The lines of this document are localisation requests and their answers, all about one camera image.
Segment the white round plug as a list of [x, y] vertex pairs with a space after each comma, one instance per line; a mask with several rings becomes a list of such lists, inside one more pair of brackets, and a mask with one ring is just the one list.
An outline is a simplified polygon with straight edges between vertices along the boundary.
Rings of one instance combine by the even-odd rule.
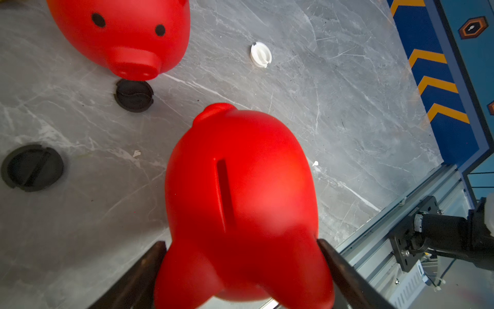
[[257, 68], [267, 68], [272, 62], [272, 54], [264, 43], [255, 42], [250, 48], [250, 59]]

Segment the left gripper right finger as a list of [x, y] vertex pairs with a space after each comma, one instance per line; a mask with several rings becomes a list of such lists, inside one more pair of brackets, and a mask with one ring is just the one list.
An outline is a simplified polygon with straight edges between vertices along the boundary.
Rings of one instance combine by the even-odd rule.
[[394, 308], [327, 241], [317, 239], [317, 243], [333, 281], [352, 308]]

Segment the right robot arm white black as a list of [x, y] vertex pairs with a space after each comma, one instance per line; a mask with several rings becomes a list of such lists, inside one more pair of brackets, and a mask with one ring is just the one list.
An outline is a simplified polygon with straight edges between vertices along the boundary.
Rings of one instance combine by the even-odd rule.
[[493, 270], [493, 195], [481, 198], [468, 217], [418, 214], [414, 219], [419, 252], [428, 252]]

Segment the red piggy bank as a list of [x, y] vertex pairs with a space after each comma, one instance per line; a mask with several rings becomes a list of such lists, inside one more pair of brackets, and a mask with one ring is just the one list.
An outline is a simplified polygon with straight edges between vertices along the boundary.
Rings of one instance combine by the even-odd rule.
[[310, 165], [275, 117], [207, 106], [171, 154], [165, 201], [172, 243], [157, 308], [198, 308], [211, 297], [333, 307]]
[[177, 66], [187, 51], [189, 1], [62, 0], [47, 5], [74, 48], [123, 79], [155, 79]]

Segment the black round plug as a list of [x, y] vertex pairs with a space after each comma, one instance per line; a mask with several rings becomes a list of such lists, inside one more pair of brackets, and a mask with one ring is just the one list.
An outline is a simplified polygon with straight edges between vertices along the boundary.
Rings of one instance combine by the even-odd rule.
[[57, 182], [64, 172], [64, 161], [53, 148], [30, 144], [9, 153], [1, 164], [1, 179], [10, 188], [37, 192]]
[[154, 91], [149, 83], [121, 79], [116, 83], [114, 99], [124, 110], [142, 113], [153, 105], [153, 95]]

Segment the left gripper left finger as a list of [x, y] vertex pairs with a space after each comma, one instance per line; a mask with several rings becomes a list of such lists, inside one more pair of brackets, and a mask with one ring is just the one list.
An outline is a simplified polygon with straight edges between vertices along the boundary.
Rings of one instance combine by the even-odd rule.
[[167, 253], [166, 242], [156, 242], [91, 308], [153, 308], [154, 285]]

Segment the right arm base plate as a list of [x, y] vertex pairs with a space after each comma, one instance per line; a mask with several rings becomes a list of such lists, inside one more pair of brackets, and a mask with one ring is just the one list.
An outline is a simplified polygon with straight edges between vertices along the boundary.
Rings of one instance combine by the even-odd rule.
[[427, 196], [388, 234], [394, 257], [403, 272], [410, 272], [427, 249], [425, 238], [415, 228], [416, 215], [437, 214], [438, 210], [436, 198]]

